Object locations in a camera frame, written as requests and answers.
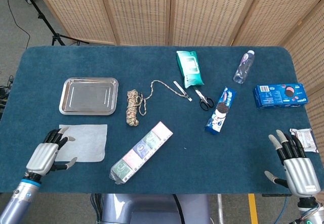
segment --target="robotic hand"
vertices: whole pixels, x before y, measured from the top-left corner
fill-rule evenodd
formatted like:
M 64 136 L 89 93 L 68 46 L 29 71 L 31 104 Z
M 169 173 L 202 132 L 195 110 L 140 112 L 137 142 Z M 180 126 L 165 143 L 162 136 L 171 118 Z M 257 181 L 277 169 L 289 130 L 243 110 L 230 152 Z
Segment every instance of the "robotic hand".
M 25 176 L 14 190 L 9 203 L 0 216 L 0 224 L 19 223 L 41 187 L 41 178 L 50 171 L 67 170 L 75 164 L 77 157 L 65 165 L 55 164 L 58 151 L 67 141 L 75 140 L 70 136 L 62 139 L 67 129 L 68 127 L 52 130 L 47 134 L 43 143 L 36 147 L 26 166 Z
M 295 135 L 290 137 L 280 130 L 276 133 L 280 142 L 271 134 L 269 139 L 278 153 L 287 180 L 280 179 L 269 171 L 264 173 L 270 181 L 289 188 L 293 195 L 299 197 L 301 217 L 290 224 L 303 221 L 306 224 L 323 224 L 324 207 L 314 197 L 320 192 L 320 186 L 311 160 L 306 157 L 304 148 Z

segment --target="green package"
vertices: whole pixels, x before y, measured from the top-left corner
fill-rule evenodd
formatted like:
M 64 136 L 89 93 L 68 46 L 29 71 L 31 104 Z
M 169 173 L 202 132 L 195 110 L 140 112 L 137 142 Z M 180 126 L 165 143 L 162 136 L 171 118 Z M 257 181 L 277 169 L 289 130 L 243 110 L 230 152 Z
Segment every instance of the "green package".
M 195 51 L 177 51 L 177 61 L 184 77 L 184 87 L 201 86 L 203 81 L 200 76 L 200 69 Z

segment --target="metal tray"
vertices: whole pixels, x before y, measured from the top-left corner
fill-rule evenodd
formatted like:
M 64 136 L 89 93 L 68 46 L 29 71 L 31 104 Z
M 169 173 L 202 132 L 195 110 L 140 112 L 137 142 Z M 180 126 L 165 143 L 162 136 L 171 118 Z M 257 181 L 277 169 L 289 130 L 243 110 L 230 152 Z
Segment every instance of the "metal tray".
M 114 78 L 69 78 L 60 101 L 64 115 L 110 115 L 116 109 L 118 81 Z

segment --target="scissors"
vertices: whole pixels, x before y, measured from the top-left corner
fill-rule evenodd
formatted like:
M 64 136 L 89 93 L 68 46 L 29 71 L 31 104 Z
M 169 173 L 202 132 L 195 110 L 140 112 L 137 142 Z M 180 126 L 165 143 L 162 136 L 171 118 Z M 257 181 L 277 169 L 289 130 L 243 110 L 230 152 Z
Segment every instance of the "scissors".
M 202 95 L 202 93 L 197 89 L 196 86 L 194 86 L 193 88 L 200 97 L 200 107 L 203 110 L 208 111 L 210 108 L 214 107 L 214 101 L 211 98 Z

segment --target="gray floor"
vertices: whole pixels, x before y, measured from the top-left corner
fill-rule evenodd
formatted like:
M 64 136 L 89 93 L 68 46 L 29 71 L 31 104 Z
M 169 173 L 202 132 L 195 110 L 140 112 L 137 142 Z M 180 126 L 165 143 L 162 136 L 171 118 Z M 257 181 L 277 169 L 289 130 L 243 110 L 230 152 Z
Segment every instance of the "gray floor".
M 42 0 L 35 0 L 52 26 L 64 33 L 58 22 Z M 10 0 L 17 23 L 30 33 L 29 47 L 50 45 L 52 34 L 45 24 L 37 19 L 37 12 L 25 0 Z M 10 15 L 7 0 L 0 0 L 0 85 L 7 83 L 9 75 L 15 75 L 20 58 L 25 51 L 27 35 L 18 29 Z M 0 211 L 11 194 L 0 195 Z M 23 223 L 95 223 L 95 214 L 89 201 L 89 194 L 40 193 Z M 261 224 L 274 223 L 284 204 L 284 198 L 263 198 L 256 195 L 258 220 Z M 289 223 L 299 215 L 297 198 L 289 198 L 288 207 L 280 223 Z M 210 195 L 211 215 L 217 222 L 216 196 Z M 224 220 L 226 224 L 251 223 L 247 195 L 223 195 Z

